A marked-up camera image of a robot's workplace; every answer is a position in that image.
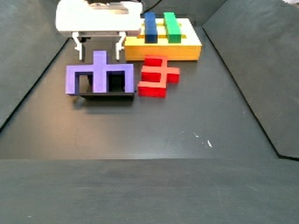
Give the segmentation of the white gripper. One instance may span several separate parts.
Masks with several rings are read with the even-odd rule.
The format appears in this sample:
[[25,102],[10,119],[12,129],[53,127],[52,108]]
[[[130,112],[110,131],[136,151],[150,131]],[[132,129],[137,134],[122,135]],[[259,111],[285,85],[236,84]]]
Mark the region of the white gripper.
[[141,32],[142,4],[134,1],[98,0],[89,3],[88,0],[60,0],[56,8],[56,29],[70,36],[74,41],[74,50],[78,52],[78,60],[84,60],[84,38],[81,35],[118,34],[116,42],[116,61],[120,60],[122,43],[128,36],[137,36]]

